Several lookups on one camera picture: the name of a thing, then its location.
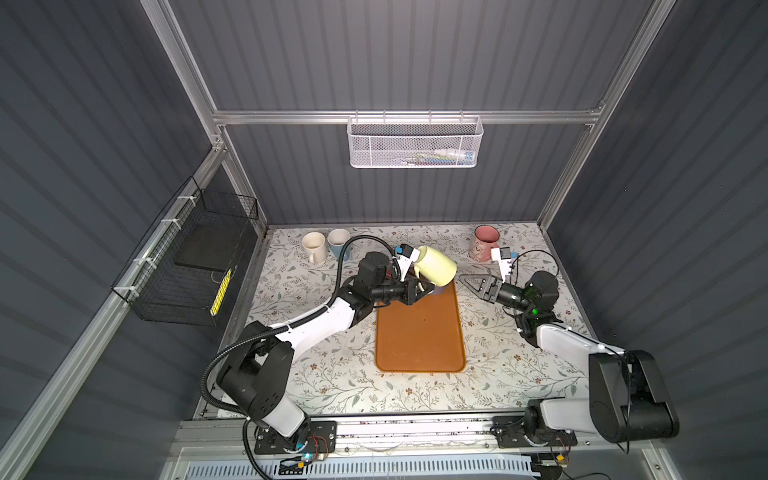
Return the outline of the light green mug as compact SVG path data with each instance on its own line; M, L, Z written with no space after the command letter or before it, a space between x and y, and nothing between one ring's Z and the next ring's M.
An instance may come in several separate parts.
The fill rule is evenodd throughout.
M419 256L413 264L413 270L418 278L423 278L437 288L446 287L457 274L457 264L436 248L420 246Z

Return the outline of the pink patterned mug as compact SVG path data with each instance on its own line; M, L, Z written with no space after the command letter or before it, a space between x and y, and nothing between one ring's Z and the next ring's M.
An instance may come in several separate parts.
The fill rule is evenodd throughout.
M477 263L490 262L492 249L498 247L500 232L491 225L479 225L475 228L469 257Z

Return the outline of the blue mug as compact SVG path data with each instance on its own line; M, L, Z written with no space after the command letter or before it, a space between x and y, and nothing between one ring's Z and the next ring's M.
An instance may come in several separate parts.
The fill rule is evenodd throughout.
M350 232L343 228L334 229L327 235L328 246L337 260L346 262L350 259L352 247L346 246L350 239Z

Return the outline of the white mug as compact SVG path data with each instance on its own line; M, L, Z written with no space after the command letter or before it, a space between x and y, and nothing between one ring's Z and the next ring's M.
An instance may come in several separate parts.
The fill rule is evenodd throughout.
M302 237L301 245L311 265L321 265L326 261L328 248L323 233L312 231L305 234Z

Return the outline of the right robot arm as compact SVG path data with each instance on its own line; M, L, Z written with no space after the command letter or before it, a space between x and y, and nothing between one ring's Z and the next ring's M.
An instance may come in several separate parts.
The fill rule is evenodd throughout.
M559 283L535 272L519 287L493 275L464 274L459 281L476 297L513 311L520 336L550 352L587 378L584 398L544 398L528 403L522 428L534 445L559 434L597 434L613 444L674 438L680 421L654 357L584 336L554 313Z

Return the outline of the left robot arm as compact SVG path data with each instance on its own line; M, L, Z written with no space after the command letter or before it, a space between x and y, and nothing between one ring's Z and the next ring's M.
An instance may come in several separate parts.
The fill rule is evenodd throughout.
M223 408L270 428L288 449L301 449L311 420L286 394L293 362L374 309L393 302L410 306L434 291L432 282L411 274L401 262L401 257L369 252L357 274L341 282L328 302L286 324L249 324L212 362L219 368L215 385L231 399Z

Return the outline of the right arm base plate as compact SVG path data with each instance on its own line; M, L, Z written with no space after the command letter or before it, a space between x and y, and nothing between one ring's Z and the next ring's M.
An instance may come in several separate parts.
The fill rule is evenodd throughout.
M524 415L501 415L491 418L491 435L499 448L564 447L578 444L576 435L566 430L546 427L541 420L527 419Z

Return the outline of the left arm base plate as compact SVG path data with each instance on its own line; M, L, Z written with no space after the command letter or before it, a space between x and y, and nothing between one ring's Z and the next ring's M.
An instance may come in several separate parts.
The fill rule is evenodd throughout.
M260 455L333 453L337 427L335 421L310 419L290 436L283 436L271 427L259 428L254 434L254 452Z

